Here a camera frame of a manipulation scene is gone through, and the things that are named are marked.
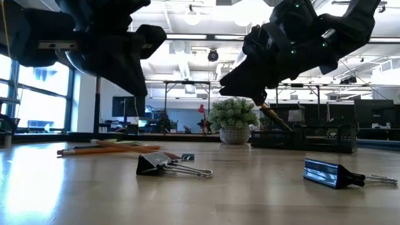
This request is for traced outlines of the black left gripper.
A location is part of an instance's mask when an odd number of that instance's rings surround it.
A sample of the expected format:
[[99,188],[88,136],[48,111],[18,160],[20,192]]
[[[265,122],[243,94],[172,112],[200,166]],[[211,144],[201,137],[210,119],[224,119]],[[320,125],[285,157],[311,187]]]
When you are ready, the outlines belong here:
[[75,31],[70,15],[62,12],[24,9],[9,35],[13,59],[26,67],[51,66],[56,51],[64,51],[78,68],[105,68],[139,64],[166,40],[159,26],[143,24],[135,32],[95,34]]

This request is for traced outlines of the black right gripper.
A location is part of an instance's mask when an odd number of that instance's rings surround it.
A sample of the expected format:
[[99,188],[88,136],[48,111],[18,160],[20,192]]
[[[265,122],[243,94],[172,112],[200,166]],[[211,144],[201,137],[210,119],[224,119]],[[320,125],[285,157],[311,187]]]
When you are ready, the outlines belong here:
[[269,22],[254,26],[244,38],[246,62],[219,81],[222,96],[252,96],[262,106],[266,88],[319,67],[324,73],[336,69],[333,47],[322,37],[318,15],[310,0],[283,0],[272,10]]

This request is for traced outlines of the yellow-handled scissors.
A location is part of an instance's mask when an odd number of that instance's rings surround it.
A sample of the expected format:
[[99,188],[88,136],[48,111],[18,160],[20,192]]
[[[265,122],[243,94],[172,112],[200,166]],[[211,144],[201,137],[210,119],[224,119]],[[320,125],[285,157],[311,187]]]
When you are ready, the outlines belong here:
[[293,131],[279,116],[278,114],[267,104],[260,106],[260,111],[263,113],[263,117],[260,118],[261,124],[266,128],[268,126],[279,127],[283,131]]

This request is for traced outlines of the black binder clip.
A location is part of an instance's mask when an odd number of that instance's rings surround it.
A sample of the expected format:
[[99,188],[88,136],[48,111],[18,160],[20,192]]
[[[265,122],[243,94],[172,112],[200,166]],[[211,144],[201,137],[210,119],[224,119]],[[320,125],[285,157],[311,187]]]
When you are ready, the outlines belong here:
[[166,172],[182,173],[198,176],[200,178],[213,177],[213,171],[208,169],[195,169],[178,164],[163,152],[142,154],[138,157],[136,174],[141,176],[161,176]]
[[304,160],[303,178],[334,189],[343,189],[350,185],[364,187],[366,183],[382,183],[393,186],[398,180],[391,177],[363,175],[347,170],[343,165],[316,159]]

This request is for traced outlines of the black mesh desk organizer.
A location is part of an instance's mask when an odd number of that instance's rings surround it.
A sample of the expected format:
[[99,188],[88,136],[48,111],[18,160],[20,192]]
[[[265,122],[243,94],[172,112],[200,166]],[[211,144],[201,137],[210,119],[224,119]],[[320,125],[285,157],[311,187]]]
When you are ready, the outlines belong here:
[[302,105],[271,108],[280,121],[274,119],[269,109],[260,110],[260,130],[251,132],[254,148],[318,151],[352,154],[357,151],[356,128],[352,124],[306,124],[306,107]]

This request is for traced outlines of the black computer monitor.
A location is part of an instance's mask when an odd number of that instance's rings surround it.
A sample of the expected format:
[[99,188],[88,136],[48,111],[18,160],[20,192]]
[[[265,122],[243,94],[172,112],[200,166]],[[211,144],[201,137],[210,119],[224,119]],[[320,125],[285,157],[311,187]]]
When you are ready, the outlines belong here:
[[143,117],[145,115],[145,97],[114,96],[112,98],[113,117]]

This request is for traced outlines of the artificial succulent in patterned pot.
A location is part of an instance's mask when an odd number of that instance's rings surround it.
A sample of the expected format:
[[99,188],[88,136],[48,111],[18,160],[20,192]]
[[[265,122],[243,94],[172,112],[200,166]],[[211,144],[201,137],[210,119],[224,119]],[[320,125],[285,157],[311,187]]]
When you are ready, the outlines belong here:
[[242,145],[249,141],[250,125],[259,125],[254,108],[255,105],[244,98],[214,102],[207,121],[223,143]]

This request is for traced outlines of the black partition panel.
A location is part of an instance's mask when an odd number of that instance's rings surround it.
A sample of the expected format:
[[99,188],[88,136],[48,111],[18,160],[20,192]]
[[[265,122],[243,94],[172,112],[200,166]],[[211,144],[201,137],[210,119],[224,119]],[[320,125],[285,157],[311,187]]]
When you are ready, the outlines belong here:
[[373,124],[392,128],[396,123],[396,110],[393,100],[357,99],[354,111],[359,128],[372,128]]

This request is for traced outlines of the blue table edge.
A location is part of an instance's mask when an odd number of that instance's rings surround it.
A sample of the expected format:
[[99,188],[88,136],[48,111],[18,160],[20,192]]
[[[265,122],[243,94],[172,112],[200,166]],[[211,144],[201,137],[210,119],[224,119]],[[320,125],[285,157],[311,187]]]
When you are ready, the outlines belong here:
[[400,141],[358,139],[357,145],[360,148],[379,149],[400,152]]

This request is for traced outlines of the black metal stand frame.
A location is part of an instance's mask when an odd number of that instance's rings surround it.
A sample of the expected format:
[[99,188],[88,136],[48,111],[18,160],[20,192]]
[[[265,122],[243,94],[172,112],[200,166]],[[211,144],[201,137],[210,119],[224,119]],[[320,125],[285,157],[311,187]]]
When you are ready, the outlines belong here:
[[308,88],[317,96],[317,119],[321,119],[321,85],[320,84],[303,84],[303,83],[280,83],[275,88],[276,106],[279,106],[279,94],[287,88]]
[[164,112],[172,120],[171,129],[176,133],[201,134],[197,123],[203,115],[198,112],[201,104],[204,105],[206,115],[210,106],[209,81],[164,81]]

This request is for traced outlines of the black aluminium table frame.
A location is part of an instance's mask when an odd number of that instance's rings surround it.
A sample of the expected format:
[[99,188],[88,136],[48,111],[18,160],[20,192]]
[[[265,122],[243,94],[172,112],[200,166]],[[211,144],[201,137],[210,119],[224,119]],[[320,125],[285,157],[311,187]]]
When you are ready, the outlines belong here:
[[123,141],[169,141],[169,142],[200,142],[200,143],[221,143],[218,135],[202,136],[200,134],[123,134],[116,132],[90,133],[90,132],[68,132],[68,133],[29,133],[15,134],[0,133],[0,148],[6,146],[8,137],[11,144],[32,144],[32,143],[88,143],[92,139],[118,139]]

